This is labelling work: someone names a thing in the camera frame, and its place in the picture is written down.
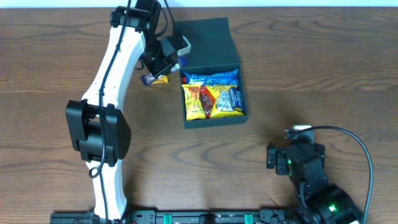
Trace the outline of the small yellow candy packet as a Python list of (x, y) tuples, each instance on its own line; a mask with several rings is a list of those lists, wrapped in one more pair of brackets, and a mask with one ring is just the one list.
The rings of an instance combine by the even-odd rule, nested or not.
[(154, 80), (152, 82), (153, 85), (154, 84), (163, 84), (163, 83), (166, 83), (166, 84), (169, 83), (169, 76), (168, 75), (161, 75), (156, 80)]

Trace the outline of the dark blue candy bar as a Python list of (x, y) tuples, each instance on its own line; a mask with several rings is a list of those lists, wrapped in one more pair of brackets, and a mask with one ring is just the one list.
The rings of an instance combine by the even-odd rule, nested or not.
[[(184, 66), (187, 65), (187, 56), (183, 55), (183, 56), (179, 56), (178, 57), (178, 63), (176, 65), (174, 65), (171, 68), (171, 73), (176, 72), (178, 70), (180, 70), (181, 68), (183, 68)], [(153, 85), (152, 82), (154, 80), (157, 79), (156, 77), (154, 77), (151, 73), (147, 74), (147, 75), (142, 75), (141, 76), (141, 81), (145, 86), (151, 86)]]

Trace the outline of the dark green box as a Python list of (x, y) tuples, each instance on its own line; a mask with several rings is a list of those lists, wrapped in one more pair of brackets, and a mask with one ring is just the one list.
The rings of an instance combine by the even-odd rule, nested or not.
[(243, 124), (248, 118), (246, 93), (239, 54), (229, 29), (228, 18), (202, 19), (195, 21), (179, 21), (175, 23), (177, 30), (191, 43), (191, 51), (184, 56), (185, 65), (179, 70), (180, 81), (183, 73), (210, 75), (217, 72), (238, 70), (238, 89), (244, 107), (244, 115), (232, 118), (186, 120), (186, 109), (183, 111), (185, 129), (207, 128)]

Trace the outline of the yellow orange snack packet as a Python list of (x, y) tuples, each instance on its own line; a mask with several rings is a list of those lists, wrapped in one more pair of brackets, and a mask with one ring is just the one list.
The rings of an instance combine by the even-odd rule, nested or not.
[(199, 84), (183, 84), (182, 88), (185, 97), (186, 120), (206, 119), (205, 111), (200, 101), (201, 86)]

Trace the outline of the red candy bag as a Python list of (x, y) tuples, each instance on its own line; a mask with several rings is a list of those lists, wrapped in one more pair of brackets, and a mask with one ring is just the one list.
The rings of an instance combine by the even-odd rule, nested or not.
[(200, 85), (200, 86), (201, 86), (200, 101), (205, 111), (206, 119), (210, 119), (211, 109), (215, 100), (207, 90), (206, 88), (207, 85)]

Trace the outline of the large yellow snack bag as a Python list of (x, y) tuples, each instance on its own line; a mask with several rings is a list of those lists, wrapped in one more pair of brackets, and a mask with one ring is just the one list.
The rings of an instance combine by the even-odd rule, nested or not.
[(239, 93), (236, 85), (207, 85), (207, 90), (214, 98), (214, 103), (210, 113), (210, 119), (230, 118), (243, 116), (243, 107), (241, 109), (234, 109), (233, 103), (235, 97), (232, 95), (232, 90)]

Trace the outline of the blue eclipse gum pack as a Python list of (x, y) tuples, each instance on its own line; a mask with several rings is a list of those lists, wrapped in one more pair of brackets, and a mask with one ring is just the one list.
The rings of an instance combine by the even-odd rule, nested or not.
[(243, 100), (241, 93), (238, 88), (231, 87), (229, 89), (229, 95), (231, 98), (231, 107), (235, 111), (243, 112), (244, 111), (244, 105), (243, 105)]

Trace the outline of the blue snack bar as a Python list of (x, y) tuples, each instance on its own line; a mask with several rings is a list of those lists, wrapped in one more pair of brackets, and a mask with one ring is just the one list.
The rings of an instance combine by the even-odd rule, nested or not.
[(183, 72), (187, 84), (238, 85), (238, 69), (212, 73), (210, 75)]

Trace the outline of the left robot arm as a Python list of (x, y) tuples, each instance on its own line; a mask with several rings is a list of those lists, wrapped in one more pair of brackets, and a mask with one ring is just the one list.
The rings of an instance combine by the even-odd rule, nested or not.
[(151, 85), (178, 70), (178, 58), (191, 48), (176, 30), (158, 39), (163, 34), (156, 31), (160, 14), (173, 17), (158, 1), (137, 1), (111, 13), (109, 42), (95, 79), (82, 99), (70, 100), (65, 109), (72, 146), (89, 169), (96, 205), (92, 212), (52, 214), (51, 223), (127, 223), (122, 164), (131, 129), (123, 106), (130, 79), (141, 63), (149, 71), (141, 80)]

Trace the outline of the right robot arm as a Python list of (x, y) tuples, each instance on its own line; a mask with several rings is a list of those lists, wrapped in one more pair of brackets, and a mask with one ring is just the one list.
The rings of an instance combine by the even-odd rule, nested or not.
[(286, 175), (294, 186), (298, 207), (287, 212), (287, 223), (362, 223), (363, 214), (352, 198), (329, 181), (325, 147), (295, 141), (287, 147), (267, 146), (267, 168)]

